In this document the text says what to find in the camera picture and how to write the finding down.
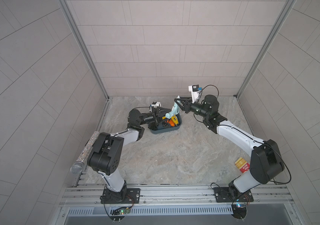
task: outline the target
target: glittery microphone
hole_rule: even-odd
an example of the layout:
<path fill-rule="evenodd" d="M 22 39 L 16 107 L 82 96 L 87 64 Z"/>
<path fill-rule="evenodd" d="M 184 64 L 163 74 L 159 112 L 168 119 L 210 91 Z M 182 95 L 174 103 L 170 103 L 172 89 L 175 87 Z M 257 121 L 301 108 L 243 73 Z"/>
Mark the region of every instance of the glittery microphone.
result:
<path fill-rule="evenodd" d="M 80 156 L 77 158 L 76 162 L 71 166 L 70 171 L 71 173 L 78 174 L 85 167 L 85 161 L 88 158 L 92 145 L 95 143 L 96 139 L 99 137 L 100 132 L 95 131 L 88 143 L 85 145 L 84 150 L 81 152 Z"/>

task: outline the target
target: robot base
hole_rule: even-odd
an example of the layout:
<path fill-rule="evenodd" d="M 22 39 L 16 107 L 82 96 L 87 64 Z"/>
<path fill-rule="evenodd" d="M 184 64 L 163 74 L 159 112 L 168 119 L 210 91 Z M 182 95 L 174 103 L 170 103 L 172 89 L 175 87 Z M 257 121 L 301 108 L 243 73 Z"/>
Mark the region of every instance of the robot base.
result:
<path fill-rule="evenodd" d="M 119 201 L 117 198 L 118 194 L 119 193 L 105 188 L 102 193 L 103 198 L 101 198 L 101 204 L 131 204 L 131 200 L 127 197 L 127 195 L 130 195 L 133 198 L 134 204 L 139 203 L 140 188 L 127 188 L 125 199 L 122 201 Z"/>
<path fill-rule="evenodd" d="M 213 187 L 213 190 L 215 192 L 215 198 L 216 202 L 232 202 L 234 199 L 230 199 L 229 196 L 229 187 Z M 247 195 L 250 199 L 250 202 L 253 202 L 253 197 L 252 193 L 250 190 L 247 192 L 243 193 L 240 197 L 239 200 L 236 202 L 248 202 L 248 199 L 245 197 Z"/>

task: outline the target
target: red and yellow box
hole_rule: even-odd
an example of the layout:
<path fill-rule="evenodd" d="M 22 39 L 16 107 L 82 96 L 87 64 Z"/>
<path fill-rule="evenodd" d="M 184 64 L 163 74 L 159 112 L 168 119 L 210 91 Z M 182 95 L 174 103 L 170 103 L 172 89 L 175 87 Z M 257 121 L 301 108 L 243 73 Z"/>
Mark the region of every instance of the red and yellow box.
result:
<path fill-rule="evenodd" d="M 242 157 L 236 160 L 235 165 L 242 173 L 250 169 L 250 164 L 248 164 Z"/>

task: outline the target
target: wire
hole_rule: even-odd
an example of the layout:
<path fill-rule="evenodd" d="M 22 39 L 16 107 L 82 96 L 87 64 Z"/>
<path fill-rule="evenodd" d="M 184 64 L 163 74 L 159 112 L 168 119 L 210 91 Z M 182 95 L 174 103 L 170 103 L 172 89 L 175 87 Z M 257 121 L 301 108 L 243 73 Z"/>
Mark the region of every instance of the wire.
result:
<path fill-rule="evenodd" d="M 195 113 L 194 113 L 194 118 L 197 120 L 197 118 L 195 117 Z M 201 122 L 200 120 L 197 120 L 197 121 L 200 123 L 204 123 L 204 122 Z"/>
<path fill-rule="evenodd" d="M 218 97 L 219 97 L 219 94 L 220 94 L 219 89 L 218 89 L 215 85 L 212 85 L 212 84 L 209 84 L 209 85 L 207 85 L 206 87 L 208 87 L 208 86 L 214 86 L 214 87 L 217 89 L 217 97 L 216 97 L 216 98 L 218 98 Z M 202 96 L 202 91 L 203 91 L 206 87 L 204 87 L 204 88 L 200 91 L 200 93 L 199 93 L 200 96 L 199 96 L 197 102 L 199 102 L 199 100 L 200 100 L 200 98 L 201 98 L 201 96 Z"/>

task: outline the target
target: gray marble surface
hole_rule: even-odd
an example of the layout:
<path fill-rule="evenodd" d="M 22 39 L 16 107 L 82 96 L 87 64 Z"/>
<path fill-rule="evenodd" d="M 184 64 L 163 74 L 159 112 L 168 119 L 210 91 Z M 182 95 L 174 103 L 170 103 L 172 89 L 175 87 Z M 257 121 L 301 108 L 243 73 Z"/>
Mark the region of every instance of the gray marble surface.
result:
<path fill-rule="evenodd" d="M 114 133 L 126 129 L 127 115 L 135 107 L 160 101 L 162 107 L 173 106 L 175 97 L 114 97 L 101 132 Z M 235 97 L 219 97 L 219 113 L 251 133 Z M 152 134 L 145 127 L 143 137 L 122 148 L 119 171 L 128 184 L 227 184 L 241 172 L 235 161 L 248 156 L 228 139 L 208 130 L 194 119 L 193 113 L 180 112 L 182 125 L 176 131 Z M 88 169 L 85 183 L 101 184 L 102 178 Z"/>

